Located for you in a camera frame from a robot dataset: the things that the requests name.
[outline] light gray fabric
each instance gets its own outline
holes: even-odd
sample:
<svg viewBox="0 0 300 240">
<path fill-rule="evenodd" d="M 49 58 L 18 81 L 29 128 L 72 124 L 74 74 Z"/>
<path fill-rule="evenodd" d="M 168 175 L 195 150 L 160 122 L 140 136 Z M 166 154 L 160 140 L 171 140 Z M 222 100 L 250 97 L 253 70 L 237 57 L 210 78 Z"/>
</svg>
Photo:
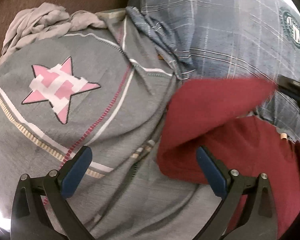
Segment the light gray fabric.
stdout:
<svg viewBox="0 0 300 240">
<path fill-rule="evenodd" d="M 130 0 L 128 5 L 137 28 L 178 61 L 183 79 L 254 75 L 276 81 L 282 74 L 300 80 L 300 46 L 293 40 L 300 17 L 283 0 Z M 255 114 L 300 140 L 298 107 L 287 96 L 276 92 Z"/>
<path fill-rule="evenodd" d="M 1 65 L 0 211 L 5 218 L 21 174 L 44 176 L 65 155 L 88 145 L 93 163 L 68 202 L 95 238 L 188 240 L 199 232 L 220 199 L 209 186 L 172 180 L 158 169 L 157 142 L 176 76 L 170 55 L 160 51 L 167 62 L 159 60 L 155 48 L 126 17 L 108 29 L 36 41 Z M 62 91 L 55 95 L 78 86 L 79 79 L 101 87 L 71 96 L 62 123 L 56 105 L 32 93 L 38 85 L 34 79 L 52 89 L 57 73 L 69 73 L 69 58 L 73 77 L 58 77 L 64 86 L 59 83 Z M 31 97 L 37 100 L 23 103 Z M 49 204 L 47 209 L 62 231 Z"/>
<path fill-rule="evenodd" d="M 93 13 L 81 10 L 69 15 L 64 7 L 51 3 L 43 3 L 38 8 L 20 11 L 7 30 L 0 65 L 25 45 L 46 38 L 61 37 L 68 32 L 86 29 L 88 26 L 106 27 L 105 23 Z"/>
</svg>

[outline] red fabric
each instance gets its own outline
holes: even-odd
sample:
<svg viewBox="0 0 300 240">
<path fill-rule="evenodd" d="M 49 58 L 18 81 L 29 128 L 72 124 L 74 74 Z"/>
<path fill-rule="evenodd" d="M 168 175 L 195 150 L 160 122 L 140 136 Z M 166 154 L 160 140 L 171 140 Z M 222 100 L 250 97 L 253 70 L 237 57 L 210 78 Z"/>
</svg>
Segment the red fabric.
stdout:
<svg viewBox="0 0 300 240">
<path fill-rule="evenodd" d="M 170 178 L 207 184 L 195 156 L 205 145 L 229 169 L 245 176 L 266 173 L 280 238 L 300 212 L 300 143 L 281 140 L 274 126 L 255 116 L 237 118 L 275 88 L 257 78 L 187 82 L 169 104 L 157 163 Z"/>
</svg>

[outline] circular logo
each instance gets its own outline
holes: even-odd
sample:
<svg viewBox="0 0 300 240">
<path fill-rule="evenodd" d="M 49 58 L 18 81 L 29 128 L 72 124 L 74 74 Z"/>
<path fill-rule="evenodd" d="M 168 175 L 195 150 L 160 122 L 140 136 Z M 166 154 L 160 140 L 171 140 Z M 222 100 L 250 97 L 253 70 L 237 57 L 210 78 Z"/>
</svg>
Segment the circular logo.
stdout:
<svg viewBox="0 0 300 240">
<path fill-rule="evenodd" d="M 300 49 L 300 24 L 286 8 L 280 8 L 280 18 L 283 31 L 288 40 Z"/>
</svg>

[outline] star logo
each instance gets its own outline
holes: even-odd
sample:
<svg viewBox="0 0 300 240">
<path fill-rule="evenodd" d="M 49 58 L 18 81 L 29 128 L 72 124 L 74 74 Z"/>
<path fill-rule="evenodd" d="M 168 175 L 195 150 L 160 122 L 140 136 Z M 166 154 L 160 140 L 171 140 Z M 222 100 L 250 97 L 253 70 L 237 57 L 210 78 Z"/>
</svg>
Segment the star logo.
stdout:
<svg viewBox="0 0 300 240">
<path fill-rule="evenodd" d="M 32 65 L 32 70 L 34 79 L 29 85 L 32 91 L 21 104 L 48 101 L 62 124 L 68 122 L 69 106 L 73 95 L 101 88 L 98 83 L 73 76 L 71 57 L 53 68 Z"/>
</svg>

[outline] white stripe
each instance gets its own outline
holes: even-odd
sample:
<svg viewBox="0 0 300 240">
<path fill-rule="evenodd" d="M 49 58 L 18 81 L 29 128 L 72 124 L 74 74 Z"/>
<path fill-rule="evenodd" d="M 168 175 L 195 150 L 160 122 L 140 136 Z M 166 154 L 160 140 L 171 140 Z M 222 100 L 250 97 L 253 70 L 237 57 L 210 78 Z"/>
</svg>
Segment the white stripe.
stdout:
<svg viewBox="0 0 300 240">
<path fill-rule="evenodd" d="M 76 155 L 75 153 L 71 153 L 70 157 L 73 158 L 75 155 Z M 90 167 L 98 169 L 100 171 L 104 171 L 104 172 L 111 172 L 114 170 L 114 168 L 110 168 L 108 166 L 102 165 L 101 163 L 95 163 L 95 162 L 91 162 Z"/>
<path fill-rule="evenodd" d="M 175 29 L 177 29 L 177 28 L 180 28 L 180 27 L 186 26 L 186 25 L 192 25 L 192 23 L 185 23 L 185 24 L 182 24 L 182 25 L 180 25 L 180 26 L 178 26 L 178 27 L 173 28 L 172 30 L 175 30 Z"/>
<path fill-rule="evenodd" d="M 151 139 L 148 141 L 148 144 L 150 144 L 153 147 L 155 145 L 155 142 L 154 142 L 154 140 Z"/>
<path fill-rule="evenodd" d="M 143 148 L 142 148 L 142 147 L 139 147 L 139 148 L 136 150 L 137 153 L 141 153 L 142 151 L 143 151 Z"/>
<path fill-rule="evenodd" d="M 122 50 L 125 51 L 126 48 L 126 37 L 127 37 L 127 17 L 123 21 L 123 41 L 122 41 Z"/>
<path fill-rule="evenodd" d="M 183 4 L 163 7 L 163 8 L 157 9 L 157 10 L 147 10 L 147 12 L 157 12 L 157 11 L 160 11 L 160 10 L 163 10 L 163 9 L 168 9 L 168 8 L 171 8 L 171 7 L 178 7 L 178 6 L 181 6 L 181 5 L 183 5 Z"/>
<path fill-rule="evenodd" d="M 232 57 L 231 55 L 227 55 L 227 54 L 224 54 L 224 53 L 218 53 L 218 52 L 214 52 L 214 51 L 210 51 L 210 50 L 206 50 L 206 49 L 195 49 L 195 48 L 191 48 L 191 49 L 193 49 L 193 50 L 199 50 L 199 51 L 205 51 L 205 52 L 210 52 L 210 53 L 213 53 L 213 54 L 223 55 L 223 56 L 227 56 L 227 57 L 229 57 L 229 58 L 235 59 L 235 58 Z M 269 78 L 267 75 L 265 75 L 265 74 L 262 73 L 260 70 L 258 70 L 256 67 L 250 65 L 248 62 L 244 61 L 243 59 L 237 58 L 237 60 L 239 60 L 239 61 L 241 61 L 241 62 L 247 64 L 249 67 L 251 67 L 251 68 L 253 68 L 254 70 L 258 71 L 258 72 L 259 72 L 261 75 L 263 75 L 265 78 L 267 78 L 267 79 L 269 79 L 269 80 L 272 81 L 271 78 Z"/>
<path fill-rule="evenodd" d="M 139 157 L 139 155 L 136 154 L 136 153 L 134 153 L 133 155 L 131 155 L 131 158 L 134 158 L 134 159 L 136 159 L 136 158 L 138 158 L 138 157 Z"/>
<path fill-rule="evenodd" d="M 189 74 L 189 73 L 191 73 L 191 72 L 193 72 L 193 71 L 195 71 L 195 69 L 190 70 L 190 71 L 187 71 L 187 72 L 182 72 L 181 74 Z"/>
<path fill-rule="evenodd" d="M 194 8 L 193 8 L 193 2 L 194 0 L 190 0 L 190 6 L 191 6 L 191 21 L 194 22 Z"/>
<path fill-rule="evenodd" d="M 19 111 L 16 109 L 16 107 L 13 105 L 13 103 L 10 101 L 6 93 L 0 88 L 0 94 L 3 97 L 3 99 L 6 101 L 7 105 L 9 106 L 12 113 L 15 115 L 15 117 L 18 119 L 20 123 L 26 124 L 32 131 L 34 131 L 40 138 L 45 140 L 47 143 L 52 145 L 53 147 L 57 148 L 58 150 L 62 151 L 63 153 L 67 153 L 68 149 L 60 144 L 58 144 L 56 141 L 52 140 L 49 136 L 45 135 L 43 131 L 41 131 L 37 126 L 35 126 L 33 123 L 27 122 L 23 116 L 19 113 Z"/>
<path fill-rule="evenodd" d="M 110 116 L 110 118 L 104 123 L 104 125 L 100 128 L 100 130 L 96 133 L 96 135 L 86 144 L 86 145 L 89 145 L 91 143 L 93 143 L 95 140 L 97 140 L 100 135 L 104 132 L 104 130 L 108 127 L 108 125 L 111 123 L 111 121 L 114 119 L 114 117 L 117 115 L 117 113 L 119 112 L 122 104 L 123 104 L 123 101 L 127 95 L 127 92 L 128 92 L 128 88 L 130 86 L 130 83 L 131 83 L 131 80 L 132 80 L 132 77 L 133 77 L 133 74 L 134 74 L 134 69 L 132 69 L 131 73 L 130 73 L 130 76 L 129 76 L 129 79 L 127 81 L 127 85 L 126 87 L 124 88 L 124 91 L 122 93 L 122 96 L 120 98 L 120 101 L 117 105 L 117 107 L 115 108 L 115 110 L 113 111 L 112 115 Z"/>
<path fill-rule="evenodd" d="M 286 97 L 285 97 L 285 95 L 284 94 L 282 94 L 281 92 L 279 92 L 278 90 L 277 90 L 277 92 L 285 99 L 285 100 L 287 100 L 288 101 L 288 103 L 290 103 L 298 112 L 299 112 L 299 109 L 297 108 L 297 107 L 295 107 L 294 106 L 294 104 L 292 103 L 292 102 L 290 102 L 290 100 L 288 100 Z"/>
<path fill-rule="evenodd" d="M 227 61 L 227 60 L 224 60 L 224 59 L 219 59 L 219 58 L 214 58 L 214 57 L 208 57 L 208 56 L 204 56 L 204 55 L 197 55 L 197 54 L 191 54 L 191 55 L 193 55 L 193 56 L 197 56 L 197 57 L 204 57 L 204 58 L 209 58 L 209 59 L 213 59 L 213 60 L 217 60 L 217 61 L 222 61 L 222 62 L 226 62 L 226 63 L 229 63 L 229 64 L 232 64 L 232 65 L 235 65 L 235 63 L 233 63 L 233 62 L 230 62 L 230 61 Z M 241 65 L 239 65 L 239 64 L 237 64 L 237 66 L 238 67 L 240 67 L 240 68 L 243 68 L 243 69 L 245 69 L 246 71 L 248 71 L 250 74 L 252 74 L 252 75 L 254 75 L 254 76 L 256 76 L 256 77 L 258 77 L 257 76 L 257 74 L 255 74 L 255 73 L 253 73 L 253 72 L 251 72 L 250 70 L 248 70 L 246 67 L 244 67 L 244 66 L 241 66 Z"/>
<path fill-rule="evenodd" d="M 109 43 L 109 44 L 111 44 L 111 45 L 117 47 L 118 49 L 120 49 L 120 46 L 119 46 L 118 44 L 116 44 L 116 43 L 114 43 L 114 42 L 112 42 L 112 41 L 109 41 L 109 40 L 107 40 L 107 39 L 100 38 L 100 37 L 96 36 L 94 33 L 88 33 L 88 34 L 86 34 L 86 35 L 84 35 L 84 34 L 82 34 L 82 33 L 72 33 L 72 34 L 66 34 L 66 35 L 64 35 L 64 36 L 77 36 L 77 35 L 79 35 L 79 36 L 81 36 L 81 37 L 93 36 L 93 37 L 95 37 L 97 40 L 104 41 L 104 42 Z"/>
<path fill-rule="evenodd" d="M 172 74 L 169 74 L 167 72 L 165 72 L 163 69 L 161 68 L 145 68 L 143 66 L 141 66 L 136 60 L 134 60 L 133 58 L 129 58 L 131 63 L 137 64 L 139 67 L 141 67 L 144 71 L 146 72 L 160 72 L 160 73 L 164 73 L 166 75 L 168 75 L 169 77 L 172 77 Z"/>
<path fill-rule="evenodd" d="M 147 7 L 159 7 L 159 6 L 162 6 L 162 5 L 170 5 L 170 4 L 173 4 L 173 3 L 178 3 L 178 2 L 183 2 L 184 0 L 180 0 L 180 1 L 176 1 L 176 2 L 170 2 L 170 3 L 162 3 L 162 4 L 158 4 L 158 5 L 148 5 Z"/>
</svg>

